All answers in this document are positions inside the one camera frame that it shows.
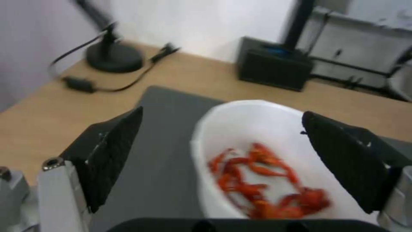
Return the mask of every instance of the white bowl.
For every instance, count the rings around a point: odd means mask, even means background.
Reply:
[[[198,175],[200,205],[208,218],[247,218],[216,185],[207,162],[227,148],[247,151],[252,142],[268,146],[296,171],[304,186],[325,189],[332,206],[308,218],[357,219],[376,224],[325,167],[306,135],[301,135],[301,111],[261,101],[237,101],[212,108],[198,122],[191,141]],[[285,178],[262,177],[243,168],[249,183],[269,184],[265,195],[273,202],[293,193]]]

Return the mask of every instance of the cooked crawfish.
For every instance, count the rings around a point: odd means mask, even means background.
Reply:
[[[233,149],[227,149],[208,163],[211,172],[218,175],[219,164]],[[269,168],[261,167],[256,163],[281,168],[284,173],[278,173]],[[251,171],[264,176],[286,177],[298,193],[282,197],[277,204],[266,200],[263,191],[269,186],[266,184],[248,184],[244,181],[242,172],[237,165],[247,165]],[[296,172],[266,146],[253,143],[248,157],[236,157],[226,161],[218,178],[219,187],[226,193],[228,199],[240,210],[246,207],[239,205],[230,192],[242,194],[254,207],[247,209],[247,215],[253,219],[287,219],[302,218],[317,213],[330,206],[330,201],[323,189],[303,187]]]
[[[234,151],[233,148],[226,149],[224,152],[220,153],[216,158],[208,163],[209,169],[214,175],[216,175],[219,171],[219,164],[222,163],[226,155],[232,151]]]

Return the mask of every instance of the desk lamp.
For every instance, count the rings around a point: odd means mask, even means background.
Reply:
[[[100,42],[86,50],[87,63],[98,70],[111,73],[127,73],[143,66],[142,54],[131,46],[118,43],[114,33],[116,23],[87,0],[74,0],[89,17],[95,27],[104,33]]]

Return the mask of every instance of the black mat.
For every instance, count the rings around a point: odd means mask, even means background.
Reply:
[[[202,218],[189,141],[196,122],[222,102],[150,87],[139,105],[143,122],[126,165],[91,232],[133,218]],[[412,144],[384,138],[412,159]]]

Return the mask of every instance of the wooden desk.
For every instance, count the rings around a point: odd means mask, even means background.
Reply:
[[[143,49],[147,57],[157,52],[152,47]],[[65,74],[114,88],[130,83],[141,71],[113,75],[92,70],[81,61]],[[311,81],[302,93],[238,81],[230,64],[178,53],[126,91],[90,95],[67,90],[54,81],[0,113],[0,164],[22,170],[29,183],[35,184],[44,160],[58,156],[90,124],[131,109],[150,85],[225,101],[264,99],[412,142],[412,104]]]

